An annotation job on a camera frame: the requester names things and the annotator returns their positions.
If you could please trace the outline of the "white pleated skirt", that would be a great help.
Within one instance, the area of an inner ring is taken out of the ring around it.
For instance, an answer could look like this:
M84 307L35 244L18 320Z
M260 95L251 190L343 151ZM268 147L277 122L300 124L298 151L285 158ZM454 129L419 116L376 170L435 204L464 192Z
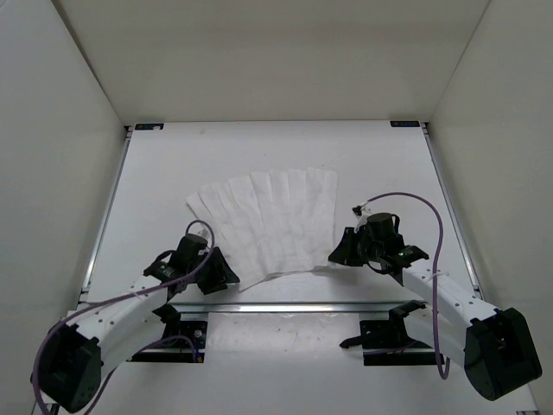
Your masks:
M332 170L252 172L199 187L187 205L213 229L244 292L271 278L328 265L338 187Z

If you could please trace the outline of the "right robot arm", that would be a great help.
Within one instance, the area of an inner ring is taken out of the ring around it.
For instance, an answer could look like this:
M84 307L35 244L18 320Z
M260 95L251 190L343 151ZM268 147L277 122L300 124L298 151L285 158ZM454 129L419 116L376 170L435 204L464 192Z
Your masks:
M344 340L341 348L362 346L396 352L415 342L439 353L441 364L462 367L469 383L494 401L539 379L543 369L524 316L502 310L463 290L444 273L432 271L429 255L404 243L395 214L368 214L356 207L359 222L345 229L331 262L371 268L389 275L418 298L388 312L386 322Z

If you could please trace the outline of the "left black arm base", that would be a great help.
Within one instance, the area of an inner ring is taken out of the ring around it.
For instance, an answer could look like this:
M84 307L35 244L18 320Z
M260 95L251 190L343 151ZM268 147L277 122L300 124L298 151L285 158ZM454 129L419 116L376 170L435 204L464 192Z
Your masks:
M160 341L134 354L131 362L201 364L205 360L207 320L185 320L177 309L164 305L155 313L164 324Z

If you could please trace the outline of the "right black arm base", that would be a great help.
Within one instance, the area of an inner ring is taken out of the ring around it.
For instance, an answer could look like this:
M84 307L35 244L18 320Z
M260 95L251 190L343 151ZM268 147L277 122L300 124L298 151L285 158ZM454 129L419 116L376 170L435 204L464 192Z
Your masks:
M410 300L390 309L386 320L361 320L359 335L345 339L340 347L362 347L365 367L434 366L431 346L409 337L404 327L404 319L419 310L426 311L426 304Z

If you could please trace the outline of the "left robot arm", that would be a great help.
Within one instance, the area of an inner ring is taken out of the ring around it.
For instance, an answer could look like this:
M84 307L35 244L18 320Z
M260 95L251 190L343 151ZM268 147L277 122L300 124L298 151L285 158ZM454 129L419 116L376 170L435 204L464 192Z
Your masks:
M88 406L124 361L159 343L190 342L171 300L190 284L209 295L239 283L218 246L188 233L159 254L118 297L92 304L54 325L31 374L37 401L48 396L66 411Z

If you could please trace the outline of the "right blue corner label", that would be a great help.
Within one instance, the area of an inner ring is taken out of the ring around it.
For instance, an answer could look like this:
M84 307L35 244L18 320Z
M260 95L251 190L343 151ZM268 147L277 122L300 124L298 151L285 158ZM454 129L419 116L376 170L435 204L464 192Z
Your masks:
M392 128L419 128L420 123L416 120L391 120Z

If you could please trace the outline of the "blue corner label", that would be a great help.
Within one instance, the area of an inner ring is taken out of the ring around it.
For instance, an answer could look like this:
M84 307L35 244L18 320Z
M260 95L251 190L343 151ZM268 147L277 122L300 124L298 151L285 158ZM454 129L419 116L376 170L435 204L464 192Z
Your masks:
M134 126L135 131L161 131L164 123L137 123Z
M419 128L420 123L416 120L391 120L392 128Z

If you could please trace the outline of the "left blue corner label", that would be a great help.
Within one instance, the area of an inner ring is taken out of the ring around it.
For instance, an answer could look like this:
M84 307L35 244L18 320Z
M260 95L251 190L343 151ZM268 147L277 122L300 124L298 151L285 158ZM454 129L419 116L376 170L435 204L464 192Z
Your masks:
M135 131L161 131L164 123L137 123L134 126Z

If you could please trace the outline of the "aluminium front table rail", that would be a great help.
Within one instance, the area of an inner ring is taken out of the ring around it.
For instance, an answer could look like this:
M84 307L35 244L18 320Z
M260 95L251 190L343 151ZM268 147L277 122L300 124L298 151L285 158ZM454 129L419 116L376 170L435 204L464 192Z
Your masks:
M207 313L380 313L403 305L404 302L369 303L173 303L182 314Z

